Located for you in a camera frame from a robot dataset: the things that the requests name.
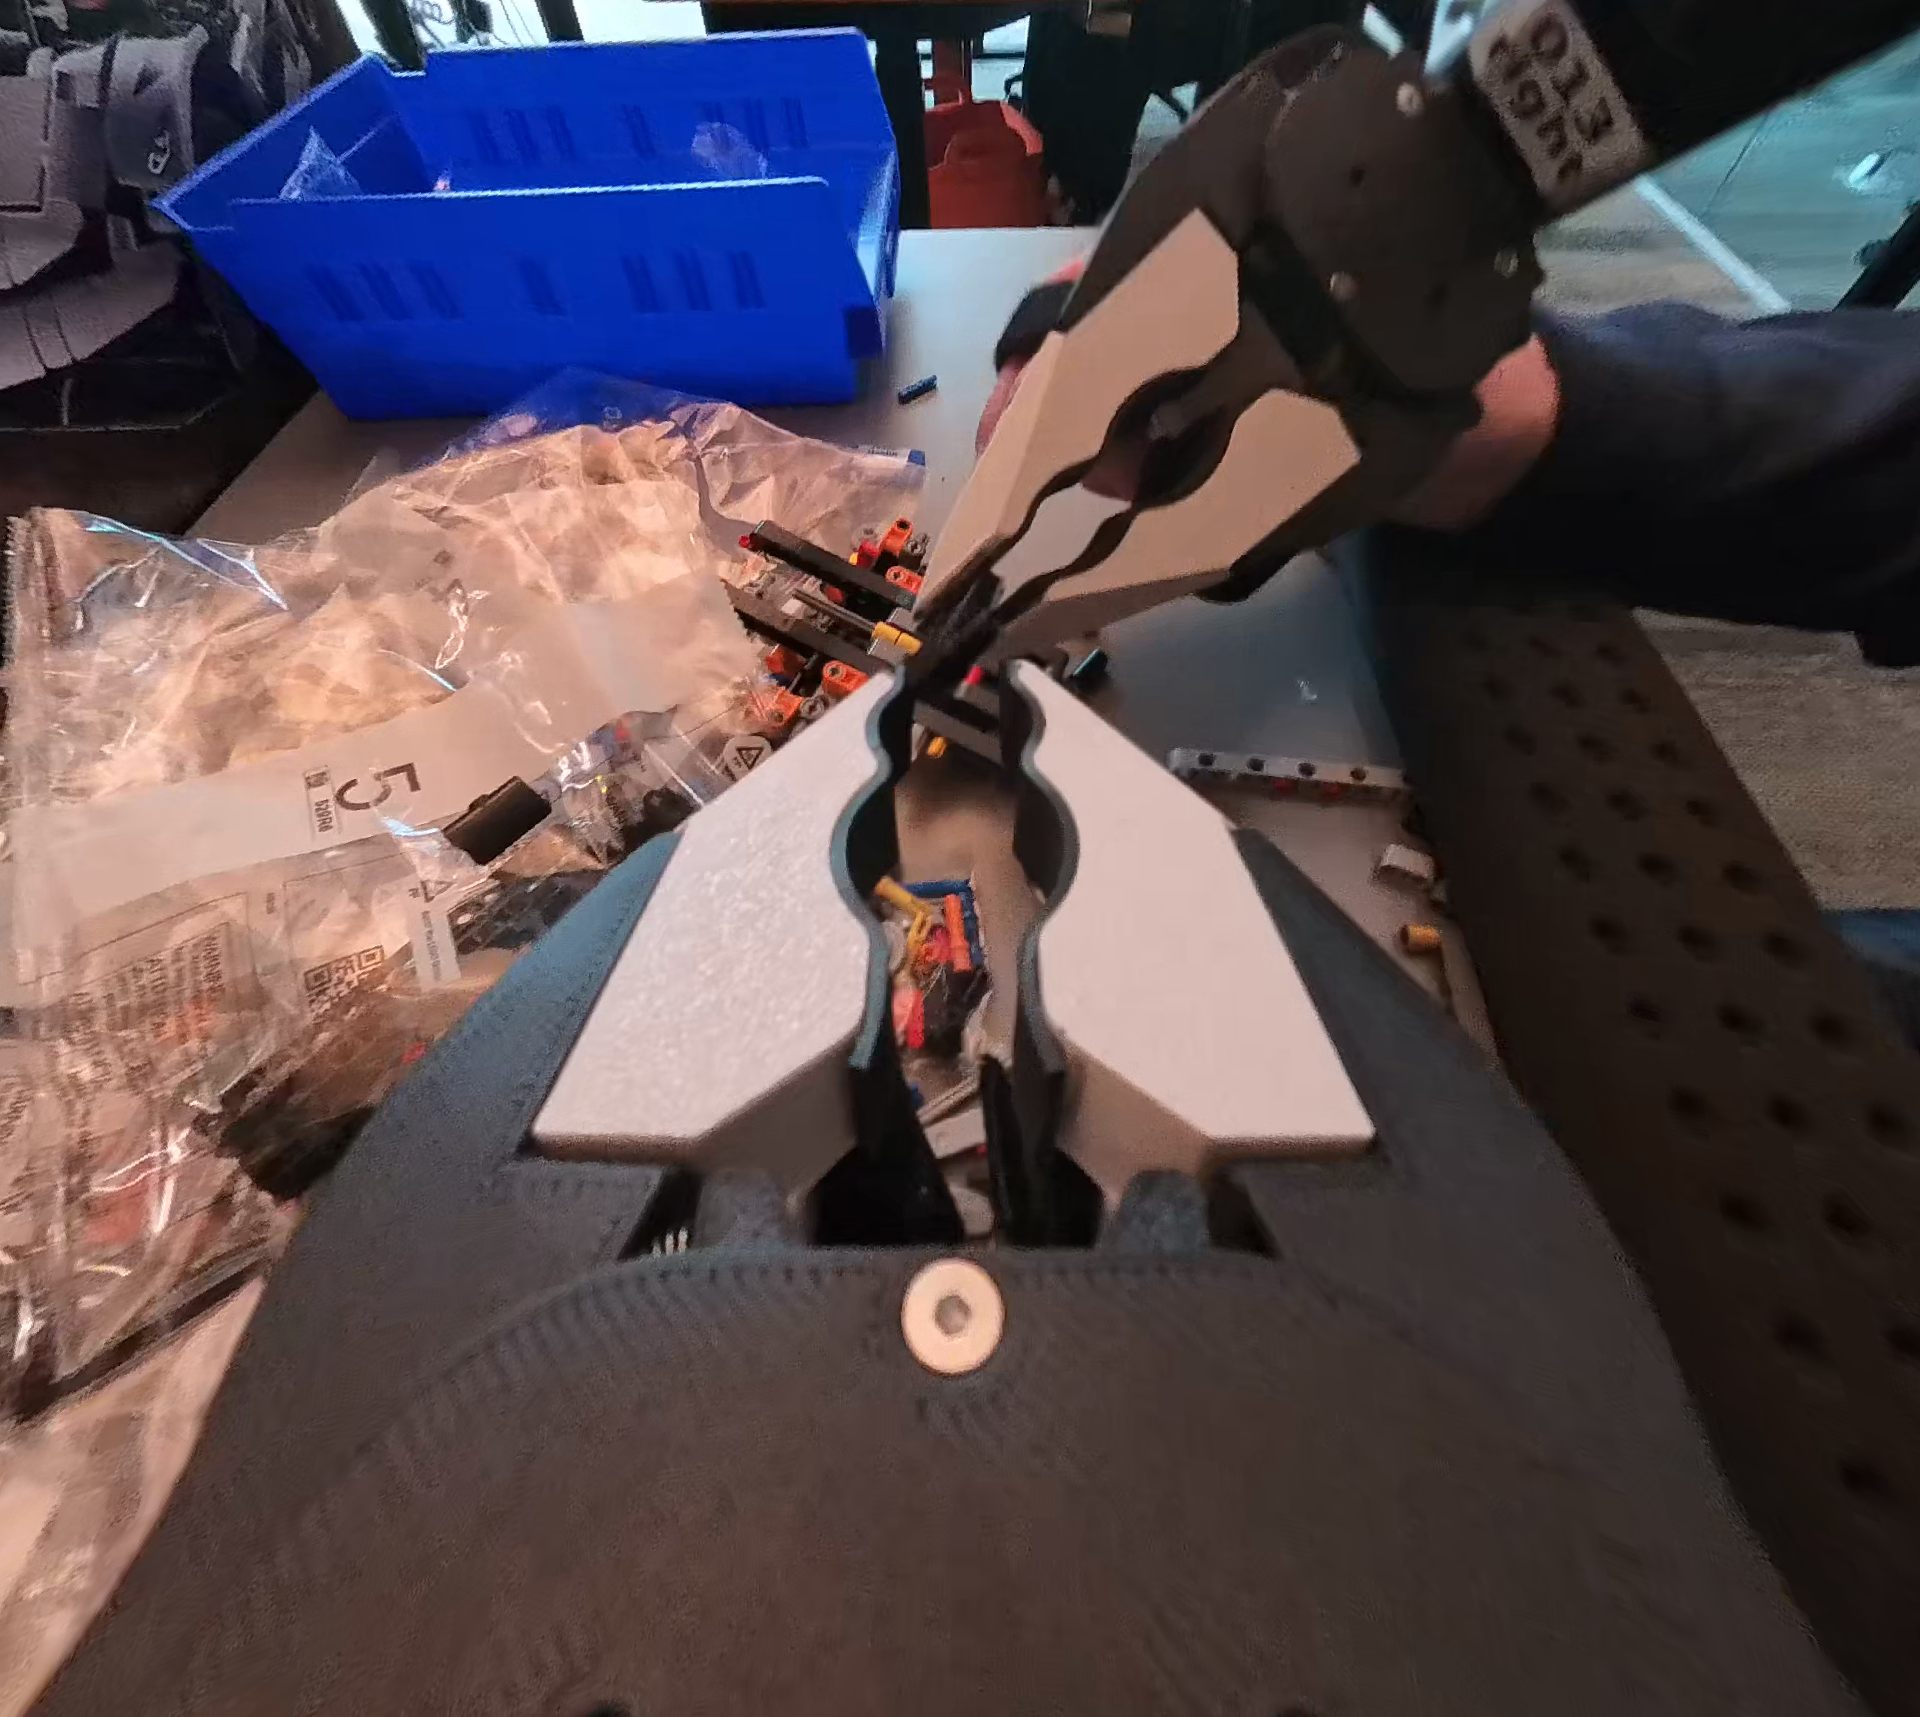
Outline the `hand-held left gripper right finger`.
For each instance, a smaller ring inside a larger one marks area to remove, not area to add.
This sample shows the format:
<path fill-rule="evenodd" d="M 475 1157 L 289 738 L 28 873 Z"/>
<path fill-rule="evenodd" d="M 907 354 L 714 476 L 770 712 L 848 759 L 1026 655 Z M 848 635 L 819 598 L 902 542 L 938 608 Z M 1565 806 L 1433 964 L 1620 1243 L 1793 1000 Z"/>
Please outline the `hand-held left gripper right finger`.
<path fill-rule="evenodd" d="M 1116 1207 L 1140 1177 L 1370 1150 L 1242 832 L 1032 662 L 1006 670 L 1003 726 L 1039 896 L 1020 1019 L 1063 1081 L 1065 1158 Z"/>

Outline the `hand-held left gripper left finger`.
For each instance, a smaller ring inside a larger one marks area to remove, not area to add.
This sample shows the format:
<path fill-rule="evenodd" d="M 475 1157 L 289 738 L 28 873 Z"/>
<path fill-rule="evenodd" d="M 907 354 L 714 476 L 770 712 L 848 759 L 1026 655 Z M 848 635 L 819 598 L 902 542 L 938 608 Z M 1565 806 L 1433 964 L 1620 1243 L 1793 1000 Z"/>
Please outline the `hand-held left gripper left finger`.
<path fill-rule="evenodd" d="M 688 819 L 532 1123 L 559 1161 L 754 1171 L 801 1203 L 853 1147 L 850 1061 L 886 992 L 852 815 L 895 773 L 874 677 Z"/>

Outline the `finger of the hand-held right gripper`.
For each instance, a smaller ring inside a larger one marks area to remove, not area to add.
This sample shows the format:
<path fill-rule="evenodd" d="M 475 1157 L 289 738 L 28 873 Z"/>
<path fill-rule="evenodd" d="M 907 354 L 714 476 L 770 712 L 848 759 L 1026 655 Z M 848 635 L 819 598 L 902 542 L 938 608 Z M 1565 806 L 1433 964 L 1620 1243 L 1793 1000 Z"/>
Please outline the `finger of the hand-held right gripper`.
<path fill-rule="evenodd" d="M 962 600 L 987 596 L 995 563 L 1057 487 L 1086 476 L 1123 406 L 1209 364 L 1238 325 L 1236 248 L 1209 216 L 1189 211 L 1024 365 L 935 537 L 915 619 L 958 622 Z"/>
<path fill-rule="evenodd" d="M 1332 406 L 1269 390 L 1240 412 L 1196 487 L 1130 506 L 1116 542 L 1038 598 L 1020 600 L 995 642 L 1057 646 L 1211 589 L 1358 462 L 1359 448 Z"/>

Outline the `pile of small toy pieces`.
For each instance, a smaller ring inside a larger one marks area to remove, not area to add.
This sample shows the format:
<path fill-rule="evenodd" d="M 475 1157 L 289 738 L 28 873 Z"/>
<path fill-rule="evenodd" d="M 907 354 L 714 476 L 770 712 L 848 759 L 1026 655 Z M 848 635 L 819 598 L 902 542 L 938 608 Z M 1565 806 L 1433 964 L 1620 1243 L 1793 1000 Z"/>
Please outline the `pile of small toy pieces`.
<path fill-rule="evenodd" d="M 891 1033 L 910 1074 L 978 1053 L 993 977 L 974 879 L 902 882 L 870 896 L 886 941 Z"/>

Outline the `black toy assembly orange connectors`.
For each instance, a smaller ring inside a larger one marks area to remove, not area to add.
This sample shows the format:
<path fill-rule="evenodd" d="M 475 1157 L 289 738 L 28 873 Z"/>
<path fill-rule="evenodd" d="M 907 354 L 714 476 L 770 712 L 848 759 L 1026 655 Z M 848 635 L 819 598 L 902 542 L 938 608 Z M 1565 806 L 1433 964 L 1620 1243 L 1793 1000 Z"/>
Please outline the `black toy assembly orange connectors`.
<path fill-rule="evenodd" d="M 905 667 L 918 756 L 951 754 L 991 770 L 1009 764 L 1001 683 L 981 657 L 990 592 L 924 617 L 928 539 L 910 520 L 845 551 L 765 520 L 742 532 L 736 548 L 731 613 L 761 667 L 750 700 L 756 737 L 781 747 L 866 683 Z"/>

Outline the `person's right forearm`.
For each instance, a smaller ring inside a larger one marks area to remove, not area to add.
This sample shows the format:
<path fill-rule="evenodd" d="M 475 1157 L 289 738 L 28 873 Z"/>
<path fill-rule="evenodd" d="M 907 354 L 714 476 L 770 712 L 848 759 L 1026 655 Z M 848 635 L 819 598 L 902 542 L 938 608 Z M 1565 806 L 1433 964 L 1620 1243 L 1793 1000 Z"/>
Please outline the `person's right forearm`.
<path fill-rule="evenodd" d="M 1542 454 L 1470 535 L 1515 574 L 1918 660 L 1918 313 L 1540 311 Z"/>

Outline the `large dark toy set box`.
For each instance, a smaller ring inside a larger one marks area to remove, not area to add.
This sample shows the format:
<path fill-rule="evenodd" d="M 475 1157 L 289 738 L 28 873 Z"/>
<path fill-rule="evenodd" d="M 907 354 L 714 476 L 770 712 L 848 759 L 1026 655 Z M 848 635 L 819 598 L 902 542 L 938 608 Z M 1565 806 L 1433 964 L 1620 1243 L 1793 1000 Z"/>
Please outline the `large dark toy set box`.
<path fill-rule="evenodd" d="M 2 513 L 187 528 L 313 392 L 157 200 L 354 56 L 333 0 L 2 0 Z"/>

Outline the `person's right hand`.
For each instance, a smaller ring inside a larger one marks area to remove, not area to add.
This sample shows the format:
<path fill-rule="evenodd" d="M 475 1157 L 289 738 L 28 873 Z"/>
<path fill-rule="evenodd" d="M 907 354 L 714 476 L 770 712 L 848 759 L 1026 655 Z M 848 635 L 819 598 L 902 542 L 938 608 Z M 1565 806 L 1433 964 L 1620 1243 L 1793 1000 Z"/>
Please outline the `person's right hand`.
<path fill-rule="evenodd" d="M 1474 388 L 1476 420 L 1393 509 L 1421 530 L 1474 528 L 1546 455 L 1564 404 L 1542 334 L 1504 354 Z"/>

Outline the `long white toy beam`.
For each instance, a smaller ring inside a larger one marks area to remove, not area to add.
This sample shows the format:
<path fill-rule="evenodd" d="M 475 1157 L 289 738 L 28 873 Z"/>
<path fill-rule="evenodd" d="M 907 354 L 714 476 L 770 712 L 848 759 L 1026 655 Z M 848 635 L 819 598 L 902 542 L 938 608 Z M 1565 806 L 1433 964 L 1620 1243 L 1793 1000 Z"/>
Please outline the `long white toy beam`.
<path fill-rule="evenodd" d="M 1355 759 L 1176 747 L 1165 756 L 1165 769 L 1194 788 L 1236 787 L 1320 803 L 1412 801 L 1412 788 L 1400 769 Z"/>

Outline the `black chunky toy connector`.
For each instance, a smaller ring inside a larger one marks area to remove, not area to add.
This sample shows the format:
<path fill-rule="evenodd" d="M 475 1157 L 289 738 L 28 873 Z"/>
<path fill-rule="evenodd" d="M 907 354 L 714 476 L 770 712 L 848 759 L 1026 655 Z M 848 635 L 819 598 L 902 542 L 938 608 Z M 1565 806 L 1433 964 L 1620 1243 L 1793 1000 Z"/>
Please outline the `black chunky toy connector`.
<path fill-rule="evenodd" d="M 444 819 L 441 840 L 475 867 L 498 863 L 554 815 L 552 797 L 519 777 L 508 777 L 489 792 Z"/>

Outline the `black perforated pad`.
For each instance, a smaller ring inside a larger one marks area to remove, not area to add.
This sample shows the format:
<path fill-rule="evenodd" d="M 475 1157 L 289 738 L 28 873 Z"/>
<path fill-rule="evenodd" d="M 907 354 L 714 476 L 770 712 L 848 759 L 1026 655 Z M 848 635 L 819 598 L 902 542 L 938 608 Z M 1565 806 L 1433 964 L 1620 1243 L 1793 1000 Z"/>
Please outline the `black perforated pad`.
<path fill-rule="evenodd" d="M 1915 1056 L 1627 613 L 1379 579 L 1376 617 L 1505 1068 L 1818 1641 L 1915 1713 Z"/>

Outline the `crumpled empty clear bag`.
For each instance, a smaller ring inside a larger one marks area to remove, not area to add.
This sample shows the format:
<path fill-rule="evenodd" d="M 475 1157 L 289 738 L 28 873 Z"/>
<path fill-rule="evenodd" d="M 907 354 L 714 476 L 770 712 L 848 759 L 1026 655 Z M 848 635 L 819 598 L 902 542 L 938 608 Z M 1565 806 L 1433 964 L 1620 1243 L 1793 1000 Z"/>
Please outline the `crumpled empty clear bag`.
<path fill-rule="evenodd" d="M 472 423 L 420 471 L 447 497 L 636 494 L 733 559 L 761 524 L 833 556 L 920 528 L 926 459 L 794 431 L 731 402 L 579 365 Z"/>

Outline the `blue plastic bin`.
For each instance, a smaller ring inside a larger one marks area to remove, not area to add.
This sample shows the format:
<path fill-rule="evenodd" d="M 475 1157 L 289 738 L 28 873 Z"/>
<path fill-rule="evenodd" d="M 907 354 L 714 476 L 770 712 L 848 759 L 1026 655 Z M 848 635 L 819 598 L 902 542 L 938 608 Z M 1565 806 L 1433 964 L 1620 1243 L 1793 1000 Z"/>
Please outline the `blue plastic bin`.
<path fill-rule="evenodd" d="M 160 211 L 347 415 L 504 408 L 568 367 L 842 404 L 886 342 L 900 171 L 236 197 Z"/>
<path fill-rule="evenodd" d="M 700 253 L 730 309 L 886 318 L 900 149 L 848 26 L 440 52 L 336 152 L 365 192 L 585 192 L 623 253 Z"/>

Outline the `clear bag with printed warnings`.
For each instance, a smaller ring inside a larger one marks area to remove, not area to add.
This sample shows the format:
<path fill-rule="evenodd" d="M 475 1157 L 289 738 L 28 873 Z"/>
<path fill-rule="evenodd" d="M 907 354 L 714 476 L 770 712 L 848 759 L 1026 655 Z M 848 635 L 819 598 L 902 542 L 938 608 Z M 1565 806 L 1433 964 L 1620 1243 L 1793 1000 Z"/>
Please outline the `clear bag with printed warnings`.
<path fill-rule="evenodd" d="M 163 888 L 4 988 L 4 1426 L 227 1296 L 485 984 L 435 835 Z"/>

